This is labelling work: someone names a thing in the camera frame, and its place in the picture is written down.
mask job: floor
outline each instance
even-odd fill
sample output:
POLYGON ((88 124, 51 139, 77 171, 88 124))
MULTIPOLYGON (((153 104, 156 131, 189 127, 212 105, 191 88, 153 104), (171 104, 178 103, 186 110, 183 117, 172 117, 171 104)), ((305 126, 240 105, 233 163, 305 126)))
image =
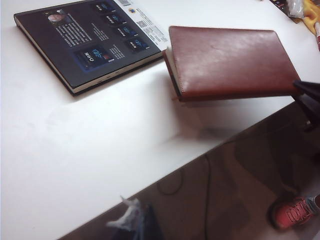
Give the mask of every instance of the floor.
MULTIPOLYGON (((293 103, 137 193, 144 239, 320 240, 320 216, 287 231, 269 221, 273 203, 320 194, 320 127, 304 132, 305 122, 293 103)), ((119 204, 61 239, 134 239, 106 227, 125 211, 119 204)))

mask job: white desk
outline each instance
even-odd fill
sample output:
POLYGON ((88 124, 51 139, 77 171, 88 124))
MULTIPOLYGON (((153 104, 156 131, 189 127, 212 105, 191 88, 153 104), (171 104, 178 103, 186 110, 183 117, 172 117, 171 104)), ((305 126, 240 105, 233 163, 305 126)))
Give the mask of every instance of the white desk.
MULTIPOLYGON (((14 13, 66 2, 1 2, 4 240, 57 239, 293 101, 186 107, 171 100, 163 60, 72 97, 13 20, 14 13)), ((320 81, 315 37, 268 0, 139 2, 163 29, 275 30, 301 79, 320 81)))

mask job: shoe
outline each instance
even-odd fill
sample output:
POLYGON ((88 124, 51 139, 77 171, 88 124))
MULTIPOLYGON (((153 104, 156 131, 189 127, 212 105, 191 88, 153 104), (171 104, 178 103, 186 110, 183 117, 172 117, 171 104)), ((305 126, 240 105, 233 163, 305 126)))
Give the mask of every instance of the shoe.
POLYGON ((304 197, 297 197, 292 202, 276 205, 272 210, 272 221, 278 229, 284 230, 306 223, 315 214, 304 197))

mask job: hardcover book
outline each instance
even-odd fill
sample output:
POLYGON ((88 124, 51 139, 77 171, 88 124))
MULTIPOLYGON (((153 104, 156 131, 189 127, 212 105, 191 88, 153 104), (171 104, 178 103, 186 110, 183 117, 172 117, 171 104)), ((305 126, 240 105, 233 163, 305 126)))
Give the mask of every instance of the hardcover book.
POLYGON ((14 20, 72 94, 160 58, 168 43, 130 0, 78 1, 14 20))
POLYGON ((163 51, 180 101, 298 95, 300 80, 272 30, 171 26, 163 51))

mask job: brown leather book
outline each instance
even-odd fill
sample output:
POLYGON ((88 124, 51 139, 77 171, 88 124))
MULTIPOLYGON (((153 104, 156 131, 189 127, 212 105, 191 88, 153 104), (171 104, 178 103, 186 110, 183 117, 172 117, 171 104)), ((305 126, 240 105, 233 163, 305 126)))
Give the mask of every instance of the brown leather book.
POLYGON ((298 95, 276 32, 170 26, 163 56, 182 102, 298 95))

